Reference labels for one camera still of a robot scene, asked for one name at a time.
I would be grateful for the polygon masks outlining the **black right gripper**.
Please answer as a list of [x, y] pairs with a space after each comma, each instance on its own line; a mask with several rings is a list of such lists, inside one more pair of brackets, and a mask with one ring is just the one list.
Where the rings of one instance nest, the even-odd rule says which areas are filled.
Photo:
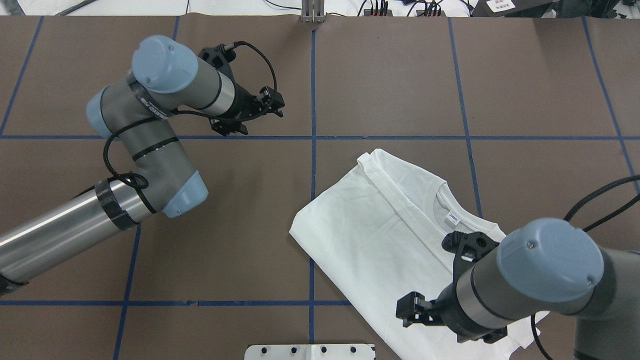
[[414, 324], [427, 327], [446, 327], [456, 335], [456, 341], [483, 341], [494, 344], [508, 335], [506, 326], [487, 328], [473, 321], [462, 309], [454, 285], [446, 287], [438, 298], [426, 300], [420, 292], [411, 291], [397, 300], [395, 317], [408, 328]]

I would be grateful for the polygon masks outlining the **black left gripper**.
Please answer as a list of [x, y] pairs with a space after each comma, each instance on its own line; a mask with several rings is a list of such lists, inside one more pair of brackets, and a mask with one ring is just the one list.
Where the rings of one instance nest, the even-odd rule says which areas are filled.
[[266, 114], [283, 117], [282, 109], [285, 101], [276, 89], [264, 86], [256, 95], [252, 95], [238, 84], [223, 85], [222, 89], [209, 106], [210, 127], [222, 136], [232, 133], [249, 134], [247, 121], [257, 119]]

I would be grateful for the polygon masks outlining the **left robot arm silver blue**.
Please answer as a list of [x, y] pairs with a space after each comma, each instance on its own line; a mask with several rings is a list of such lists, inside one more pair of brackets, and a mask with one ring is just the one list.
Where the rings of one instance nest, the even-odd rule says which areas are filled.
[[143, 39], [126, 75], [86, 106], [109, 175], [1, 235], [2, 296], [155, 214], [180, 217], [208, 198], [172, 119], [200, 117], [219, 136], [247, 136], [247, 122], [282, 117], [284, 107], [272, 62], [248, 41], [196, 53], [165, 35]]

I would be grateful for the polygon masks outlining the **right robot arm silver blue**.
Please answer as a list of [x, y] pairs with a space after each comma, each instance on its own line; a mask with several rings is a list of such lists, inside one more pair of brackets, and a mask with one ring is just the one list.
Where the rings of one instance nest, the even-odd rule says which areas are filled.
[[539, 312], [574, 317], [573, 358], [639, 358], [638, 251], [601, 247], [558, 218], [540, 218], [496, 242], [454, 231], [441, 242], [454, 255], [452, 282], [434, 300], [398, 299], [403, 326], [446, 326], [457, 341], [493, 344], [507, 327]]

